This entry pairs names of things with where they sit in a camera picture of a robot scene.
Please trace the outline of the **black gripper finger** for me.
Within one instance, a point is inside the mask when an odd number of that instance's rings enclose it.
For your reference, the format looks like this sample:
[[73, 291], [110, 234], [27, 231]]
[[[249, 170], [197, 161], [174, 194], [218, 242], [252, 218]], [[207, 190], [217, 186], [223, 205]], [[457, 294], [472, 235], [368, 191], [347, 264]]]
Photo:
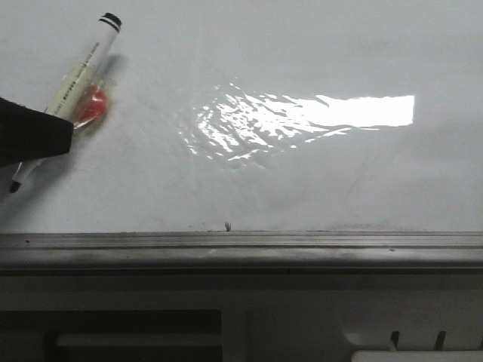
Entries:
[[1, 99], [1, 166], [70, 151], [73, 124]]

